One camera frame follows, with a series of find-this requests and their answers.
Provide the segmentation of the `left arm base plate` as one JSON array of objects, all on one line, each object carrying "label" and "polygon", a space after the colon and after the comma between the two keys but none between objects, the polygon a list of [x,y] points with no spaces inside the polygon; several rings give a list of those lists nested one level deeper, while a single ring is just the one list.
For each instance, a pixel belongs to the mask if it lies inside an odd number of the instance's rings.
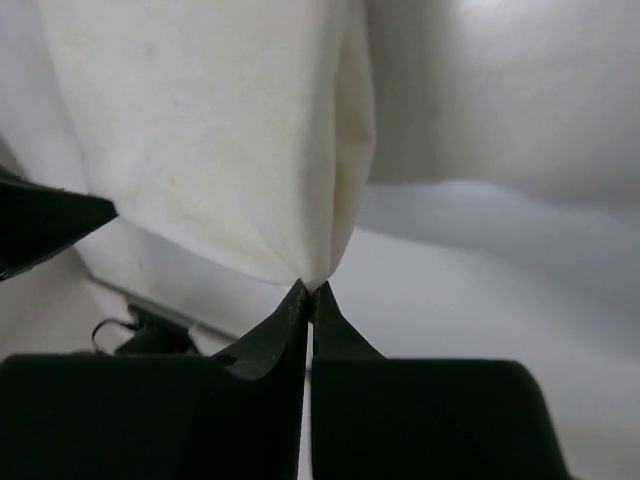
[{"label": "left arm base plate", "polygon": [[107,353],[96,336],[102,327],[113,325],[127,330],[132,336],[116,347],[112,355],[200,355],[187,327],[139,305],[128,304],[127,310],[131,320],[106,318],[94,327],[91,342],[95,352]]}]

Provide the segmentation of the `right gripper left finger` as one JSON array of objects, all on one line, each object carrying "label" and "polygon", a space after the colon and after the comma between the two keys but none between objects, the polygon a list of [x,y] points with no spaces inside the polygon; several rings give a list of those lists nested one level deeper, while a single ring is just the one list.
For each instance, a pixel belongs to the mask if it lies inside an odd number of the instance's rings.
[{"label": "right gripper left finger", "polygon": [[294,479],[306,290],[212,356],[22,354],[1,364],[5,479]]}]

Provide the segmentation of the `white t shirt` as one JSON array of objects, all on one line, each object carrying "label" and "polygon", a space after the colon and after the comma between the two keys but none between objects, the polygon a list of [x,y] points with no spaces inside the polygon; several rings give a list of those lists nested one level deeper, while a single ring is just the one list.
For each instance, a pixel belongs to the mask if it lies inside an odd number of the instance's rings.
[{"label": "white t shirt", "polygon": [[90,189],[212,262],[316,287],[375,149],[361,1],[42,1]]}]

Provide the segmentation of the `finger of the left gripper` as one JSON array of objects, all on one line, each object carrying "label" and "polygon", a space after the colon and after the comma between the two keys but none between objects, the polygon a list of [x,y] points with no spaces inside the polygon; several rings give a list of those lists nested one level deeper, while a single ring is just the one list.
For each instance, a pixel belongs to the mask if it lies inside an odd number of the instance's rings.
[{"label": "finger of the left gripper", "polygon": [[50,260],[117,217],[106,199],[38,185],[1,169],[1,278]]}]

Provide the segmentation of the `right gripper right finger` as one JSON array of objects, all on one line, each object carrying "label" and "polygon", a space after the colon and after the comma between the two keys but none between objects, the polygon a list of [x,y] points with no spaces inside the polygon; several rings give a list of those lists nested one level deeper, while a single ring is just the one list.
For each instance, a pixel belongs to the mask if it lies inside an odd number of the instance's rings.
[{"label": "right gripper right finger", "polygon": [[389,359],[314,295],[311,465],[317,479],[566,479],[542,391],[521,364]]}]

